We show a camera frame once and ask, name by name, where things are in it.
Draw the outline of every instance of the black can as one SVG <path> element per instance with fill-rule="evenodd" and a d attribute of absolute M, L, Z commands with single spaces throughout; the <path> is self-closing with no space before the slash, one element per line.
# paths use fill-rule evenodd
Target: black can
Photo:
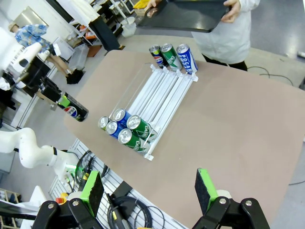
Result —
<path fill-rule="evenodd" d="M 153 56 L 154 60 L 158 64 L 160 68 L 163 68 L 168 65 L 166 59 L 164 58 L 159 45 L 153 45 L 150 49 L 149 52 Z"/>
<path fill-rule="evenodd" d="M 61 95 L 61 98 L 57 102 L 57 106 L 79 122 L 84 121 L 89 113 L 89 111 L 83 105 L 77 102 L 68 93 Z"/>

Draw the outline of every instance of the soda can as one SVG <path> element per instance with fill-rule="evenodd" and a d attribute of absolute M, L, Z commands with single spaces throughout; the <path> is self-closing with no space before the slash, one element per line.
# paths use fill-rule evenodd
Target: soda can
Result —
<path fill-rule="evenodd" d="M 149 143 L 145 143 L 143 139 L 140 139 L 137 135 L 134 135 L 128 128 L 123 129 L 119 133 L 119 142 L 136 152 L 146 154 L 151 147 Z"/>
<path fill-rule="evenodd" d="M 180 63 L 179 57 L 177 56 L 177 53 L 175 49 L 173 48 L 172 44 L 164 44 L 161 47 L 161 52 L 163 56 L 165 57 L 166 61 L 168 62 L 169 66 L 171 69 L 176 71 L 177 69 L 181 70 L 182 65 Z"/>
<path fill-rule="evenodd" d="M 60 99 L 57 102 L 57 106 L 79 122 L 84 121 L 89 113 L 89 111 L 83 105 L 77 102 L 68 93 L 64 93 L 61 95 Z"/>
<path fill-rule="evenodd" d="M 197 72 L 198 67 L 190 50 L 190 47 L 187 44 L 181 44 L 177 47 L 176 50 L 187 73 L 192 74 Z"/>
<path fill-rule="evenodd" d="M 98 127 L 102 130 L 106 130 L 106 126 L 107 126 L 108 123 L 109 123 L 109 118 L 104 116 L 104 117 L 99 119 Z"/>
<path fill-rule="evenodd" d="M 147 141 L 155 140 L 158 133 L 153 130 L 151 125 L 149 125 L 147 122 L 145 122 L 143 119 L 141 119 L 138 115 L 132 115 L 128 121 L 127 121 L 127 127 L 131 129 L 137 136 L 139 136 L 141 139 Z"/>
<path fill-rule="evenodd" d="M 124 129 L 124 127 L 119 125 L 116 121 L 110 121 L 106 125 L 106 133 L 112 137 L 115 137 L 116 139 L 118 139 L 119 133 L 123 129 Z"/>
<path fill-rule="evenodd" d="M 127 127 L 127 120 L 130 116 L 131 114 L 123 108 L 119 108 L 113 113 L 114 120 L 125 127 Z"/>
<path fill-rule="evenodd" d="M 168 65 L 167 61 L 165 60 L 164 56 L 160 51 L 159 45 L 154 44 L 152 47 L 149 48 L 149 52 L 151 53 L 160 68 L 163 68 Z"/>

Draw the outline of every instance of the blue floral shirt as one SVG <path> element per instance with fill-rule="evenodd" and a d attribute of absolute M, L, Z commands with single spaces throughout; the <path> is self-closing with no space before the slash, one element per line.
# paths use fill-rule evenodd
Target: blue floral shirt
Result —
<path fill-rule="evenodd" d="M 51 43 L 41 36 L 47 33 L 45 25 L 26 25 L 16 32 L 15 38 L 19 44 L 28 47 L 36 42 L 42 45 L 40 52 L 44 52 L 50 48 Z"/>

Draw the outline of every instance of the brown tabletop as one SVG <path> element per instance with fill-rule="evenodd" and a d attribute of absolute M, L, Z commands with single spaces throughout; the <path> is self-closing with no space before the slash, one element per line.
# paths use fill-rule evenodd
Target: brown tabletop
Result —
<path fill-rule="evenodd" d="M 272 222 L 298 161 L 305 133 L 305 93 L 229 67 L 197 62 L 191 85 L 149 161 L 97 127 L 149 53 L 112 51 L 76 99 L 89 109 L 67 127 L 129 185 L 187 227 L 201 216 L 196 169 L 235 201 L 256 198 Z"/>

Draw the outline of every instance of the black shoe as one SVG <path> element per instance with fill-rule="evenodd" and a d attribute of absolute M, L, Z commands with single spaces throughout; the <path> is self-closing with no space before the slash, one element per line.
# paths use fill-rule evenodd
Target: black shoe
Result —
<path fill-rule="evenodd" d="M 67 84 L 77 84 L 81 80 L 82 76 L 84 75 L 84 72 L 81 70 L 74 70 L 72 74 L 68 74 Z"/>

